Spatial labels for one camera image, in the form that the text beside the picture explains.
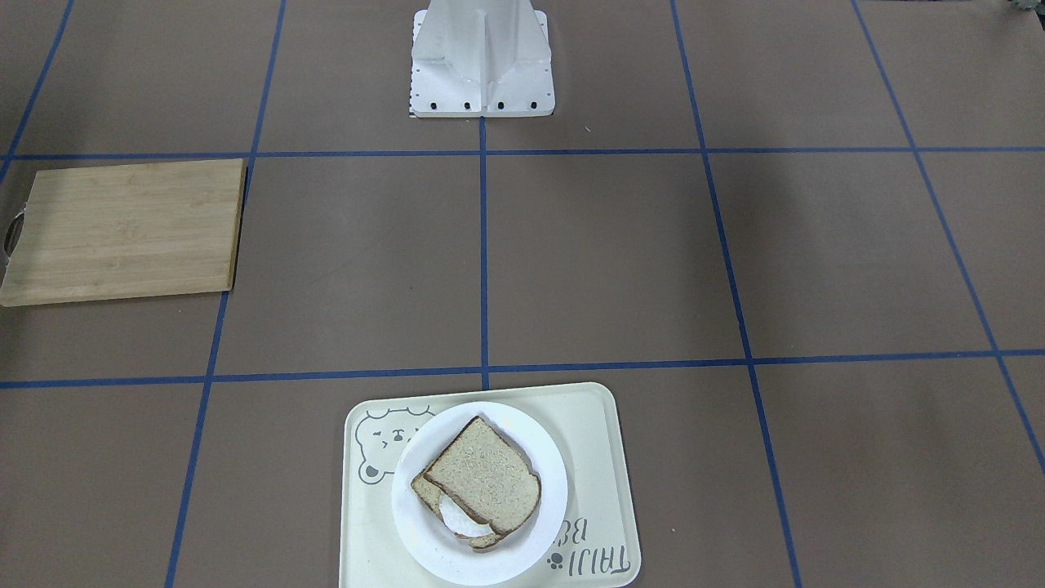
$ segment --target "white filling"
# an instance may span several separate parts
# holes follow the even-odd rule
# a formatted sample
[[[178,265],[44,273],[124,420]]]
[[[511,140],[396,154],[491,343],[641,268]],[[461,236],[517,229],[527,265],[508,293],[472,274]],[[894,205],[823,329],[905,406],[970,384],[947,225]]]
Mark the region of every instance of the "white filling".
[[[471,520],[460,507],[457,505],[449,496],[443,494],[439,497],[439,514],[443,516],[443,524],[446,528],[458,535],[465,537],[483,537],[490,535],[493,530],[489,524],[479,524]]]

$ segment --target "bear face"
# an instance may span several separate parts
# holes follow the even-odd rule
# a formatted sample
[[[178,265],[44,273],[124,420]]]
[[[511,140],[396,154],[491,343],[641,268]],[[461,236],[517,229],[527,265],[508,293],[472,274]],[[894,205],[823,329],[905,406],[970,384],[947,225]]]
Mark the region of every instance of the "bear face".
[[[368,410],[353,433],[363,456],[359,479],[364,484],[376,485],[386,475],[394,473],[407,443],[435,415],[427,406],[420,410],[396,408],[378,414]]]

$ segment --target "blue tape grid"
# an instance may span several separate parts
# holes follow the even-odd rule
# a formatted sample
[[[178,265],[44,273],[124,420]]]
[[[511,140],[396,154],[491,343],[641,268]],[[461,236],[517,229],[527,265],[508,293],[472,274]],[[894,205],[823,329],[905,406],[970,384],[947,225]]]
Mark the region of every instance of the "blue tape grid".
[[[250,194],[250,185],[253,179],[255,163],[258,159],[265,158],[331,158],[331,157],[479,157],[480,160],[480,263],[481,263],[481,364],[478,367],[460,368],[437,368],[419,370],[359,370],[342,372],[314,372],[314,373],[282,373],[282,374],[232,374],[216,375],[215,367],[217,354],[220,347],[222,331],[225,323],[225,314],[228,308],[228,292],[223,292],[218,305],[215,320],[214,332],[211,342],[210,356],[207,363],[206,374],[202,376],[173,376],[173,377],[145,377],[145,378],[99,378],[99,379],[70,379],[70,380],[39,380],[39,381],[18,381],[0,382],[0,390],[40,390],[56,387],[90,387],[90,386],[122,386],[122,385],[157,385],[157,384],[203,384],[200,399],[200,407],[196,416],[196,425],[192,438],[192,446],[189,453],[189,462],[186,469],[185,484],[182,492],[182,499],[179,507],[178,522],[175,537],[171,544],[170,559],[167,566],[165,588],[172,588],[177,572],[178,559],[181,550],[181,542],[185,530],[185,520],[188,516],[189,501],[192,491],[192,483],[195,475],[195,465],[203,440],[204,424],[206,422],[207,406],[210,399],[211,386],[215,382],[265,382],[265,381],[298,381],[298,380],[328,380],[328,379],[352,379],[352,378],[409,378],[422,376],[446,376],[446,375],[479,375],[482,378],[483,390],[489,390],[489,377],[491,374],[512,374],[512,373],[541,373],[541,372],[575,372],[575,371],[611,371],[611,370],[664,370],[664,369],[698,369],[698,368],[724,368],[724,367],[745,367],[747,369],[752,398],[758,413],[759,424],[762,430],[763,445],[766,453],[767,466],[773,485],[773,492],[776,499],[777,511],[781,519],[781,528],[784,536],[785,546],[791,566],[792,580],[796,588],[802,587],[802,574],[798,566],[797,555],[791,536],[790,524],[788,522],[787,507],[784,499],[783,485],[773,453],[772,438],[769,430],[768,420],[763,406],[761,392],[759,389],[758,374],[756,368],[759,366],[783,366],[783,364],[815,364],[815,363],[851,363],[851,362],[879,362],[879,361],[926,361],[942,359],[968,359],[968,358],[992,358],[996,361],[1001,373],[1005,386],[1008,390],[1013,404],[1017,410],[1027,439],[1038,458],[1042,472],[1045,473],[1045,455],[1031,427],[1030,421],[1024,410],[1023,403],[1008,374],[1005,363],[1006,357],[1045,357],[1045,349],[1030,350],[1001,350],[995,340],[993,331],[986,314],[980,304],[972,277],[965,264],[960,251],[943,207],[936,196],[932,181],[922,160],[922,152],[1042,152],[1045,145],[1032,146],[1005,146],[1005,145],[983,145],[983,146],[919,146],[914,141],[907,119],[904,116],[900,101],[893,91],[892,84],[882,64],[881,56],[875,46],[874,39],[864,21],[863,14],[857,0],[850,0],[856,17],[860,23],[868,48],[874,56],[875,64],[881,74],[882,81],[888,91],[889,98],[896,110],[904,135],[907,139],[906,146],[885,146],[885,147],[709,147],[704,139],[703,126],[700,119],[700,110],[697,102],[694,81],[691,74],[689,58],[686,52],[686,44],[682,37],[682,26],[678,16],[675,0],[670,0],[672,18],[674,21],[675,34],[678,43],[679,56],[682,70],[686,76],[687,89],[689,91],[690,103],[693,111],[694,125],[697,132],[699,147],[683,148],[576,148],[576,149],[490,149],[487,147],[486,120],[481,118],[479,125],[479,149],[447,149],[447,150],[271,150],[259,149],[261,131],[264,123],[264,114],[269,101],[269,91],[272,86],[273,73],[275,71],[276,58],[279,50],[279,40],[283,26],[283,19],[286,13],[286,0],[281,0],[279,14],[276,21],[276,29],[273,34],[272,48],[270,51],[269,66],[265,73],[264,86],[258,107],[258,115],[254,130],[254,136],[249,151],[185,151],[185,152],[111,152],[111,154],[41,154],[41,155],[17,155],[19,143],[25,132],[25,127],[32,114],[32,110],[39,98],[40,92],[50,71],[54,56],[61,45],[63,36],[69,22],[75,0],[68,0],[63,11],[61,22],[55,31],[53,42],[47,53],[37,83],[26,103],[22,118],[19,121],[16,133],[11,139],[7,151],[0,156],[2,166],[0,166],[0,182],[6,177],[14,161],[71,161],[71,160],[176,160],[176,159],[220,159],[220,158],[245,158],[248,159],[248,172],[245,187],[243,204]],[[716,154],[760,154],[760,152],[909,152],[918,163],[919,170],[925,183],[926,190],[932,201],[937,218],[944,229],[955,262],[961,273],[962,279],[969,290],[970,298],[976,308],[983,332],[990,344],[990,350],[967,351],[967,352],[939,352],[939,353],[916,353],[916,354],[867,354],[867,355],[837,355],[837,356],[803,356],[803,357],[766,357],[757,358],[751,354],[750,343],[744,323],[743,308],[741,305],[740,292],[737,287],[733,269],[733,261],[729,256],[728,237],[722,220],[722,214],[718,202],[718,194],[715,187],[714,173],[711,166],[710,155]],[[503,156],[572,156],[572,155],[698,155],[704,166],[712,207],[715,212],[716,226],[719,233],[719,240],[722,248],[722,256],[729,281],[729,289],[734,302],[734,310],[737,316],[738,330],[744,350],[743,358],[712,359],[712,360],[690,360],[690,361],[641,361],[641,362],[600,362],[600,363],[552,363],[552,364],[525,364],[525,366],[491,366],[489,359],[489,329],[488,329],[488,232],[487,232],[487,159],[488,157]]]

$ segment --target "grid square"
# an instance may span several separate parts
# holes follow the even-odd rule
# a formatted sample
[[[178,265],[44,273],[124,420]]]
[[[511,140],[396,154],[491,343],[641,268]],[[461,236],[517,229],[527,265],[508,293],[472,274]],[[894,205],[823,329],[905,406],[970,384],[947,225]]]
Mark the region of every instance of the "grid square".
[[[1045,348],[1042,155],[926,152],[922,158],[998,345]]]
[[[247,150],[278,0],[80,0],[22,154]]]
[[[495,389],[600,382],[617,400],[643,569],[631,586],[790,586],[743,368],[494,374]]]
[[[1041,444],[1045,442],[1045,357],[1005,358],[1005,367]]]
[[[289,2],[265,150],[474,149],[474,119],[410,117],[414,13],[427,2]]]
[[[699,157],[488,166],[493,364],[743,356]]]
[[[920,146],[1042,145],[1045,62],[1032,13],[1007,2],[860,2]]]
[[[712,157],[756,356],[988,349],[909,154]]]
[[[218,373],[479,366],[479,202],[475,157],[259,160]]]
[[[992,359],[759,369],[808,586],[1039,586],[1042,473]]]
[[[698,146],[668,2],[535,4],[548,13],[555,115],[490,120],[491,148]]]
[[[175,586],[336,586],[345,417],[478,376],[215,384]]]
[[[682,2],[678,13],[709,146],[907,144],[849,2]]]
[[[200,386],[0,392],[0,586],[161,586]]]
[[[0,187],[0,218],[21,208],[37,170],[107,163],[15,162]],[[199,293],[0,307],[0,381],[203,375],[218,300],[217,293]]]
[[[0,2],[0,150],[5,154],[47,60],[66,3]]]

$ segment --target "paper plate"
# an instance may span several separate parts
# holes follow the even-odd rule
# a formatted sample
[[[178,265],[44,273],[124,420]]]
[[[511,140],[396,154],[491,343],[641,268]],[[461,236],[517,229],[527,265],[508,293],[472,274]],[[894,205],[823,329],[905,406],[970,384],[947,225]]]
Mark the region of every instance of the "paper plate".
[[[483,552],[455,537],[410,487],[477,416],[526,454],[541,486],[540,501],[530,519]],[[462,586],[489,586],[515,578],[544,556],[562,526],[567,492],[562,454],[539,423],[504,404],[471,402],[440,413],[414,433],[392,479],[392,515],[407,550],[429,572]]]

